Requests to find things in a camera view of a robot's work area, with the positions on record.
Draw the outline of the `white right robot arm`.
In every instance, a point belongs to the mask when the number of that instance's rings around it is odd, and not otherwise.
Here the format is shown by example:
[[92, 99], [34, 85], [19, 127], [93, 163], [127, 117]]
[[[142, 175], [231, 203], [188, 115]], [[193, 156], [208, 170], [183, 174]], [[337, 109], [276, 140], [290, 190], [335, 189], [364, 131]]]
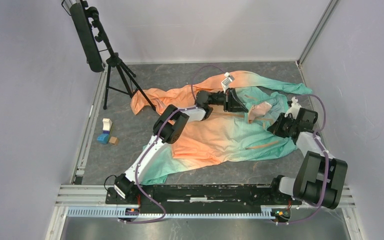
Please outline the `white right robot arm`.
[[313, 130], [318, 113], [300, 106], [281, 113], [268, 131], [293, 141], [304, 159], [295, 178], [278, 175], [269, 189], [269, 199], [282, 204], [289, 196], [315, 207], [335, 209], [342, 196], [348, 164], [334, 157]]

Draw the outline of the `orange and teal jacket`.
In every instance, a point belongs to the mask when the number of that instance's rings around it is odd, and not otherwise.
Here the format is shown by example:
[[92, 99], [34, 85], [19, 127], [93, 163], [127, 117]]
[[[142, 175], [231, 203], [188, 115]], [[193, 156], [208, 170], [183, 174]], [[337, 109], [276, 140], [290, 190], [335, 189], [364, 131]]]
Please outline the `orange and teal jacket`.
[[281, 113], [288, 110], [287, 94], [306, 95], [312, 90], [302, 83], [289, 83], [251, 71], [231, 73], [239, 99], [250, 109], [262, 103], [269, 111], [253, 121], [243, 112], [226, 112], [214, 106], [208, 119], [186, 124], [179, 139], [159, 154], [146, 172], [144, 185], [163, 184], [168, 175], [223, 162], [274, 160], [292, 153], [289, 138], [268, 131]]

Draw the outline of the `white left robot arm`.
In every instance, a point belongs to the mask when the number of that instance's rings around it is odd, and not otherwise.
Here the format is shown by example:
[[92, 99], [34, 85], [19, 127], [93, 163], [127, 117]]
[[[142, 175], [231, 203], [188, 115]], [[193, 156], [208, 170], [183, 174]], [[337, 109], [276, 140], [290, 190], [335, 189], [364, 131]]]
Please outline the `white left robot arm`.
[[155, 122], [152, 136], [142, 153], [124, 173], [115, 178], [113, 188], [120, 200], [125, 204], [136, 200], [143, 177], [151, 164], [163, 150], [179, 139], [187, 123], [208, 119], [213, 112], [212, 105], [222, 106], [225, 112], [249, 111], [233, 88], [218, 92], [201, 90], [190, 107], [179, 108], [170, 104]]

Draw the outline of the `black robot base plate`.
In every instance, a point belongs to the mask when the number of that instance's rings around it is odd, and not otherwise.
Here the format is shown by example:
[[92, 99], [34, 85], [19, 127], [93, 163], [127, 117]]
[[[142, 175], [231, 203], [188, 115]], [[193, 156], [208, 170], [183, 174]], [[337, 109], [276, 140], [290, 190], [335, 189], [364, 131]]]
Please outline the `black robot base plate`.
[[262, 206], [300, 206], [299, 200], [275, 191], [268, 184], [177, 184], [144, 185], [127, 198], [110, 187], [106, 204], [138, 205], [141, 214], [256, 214]]

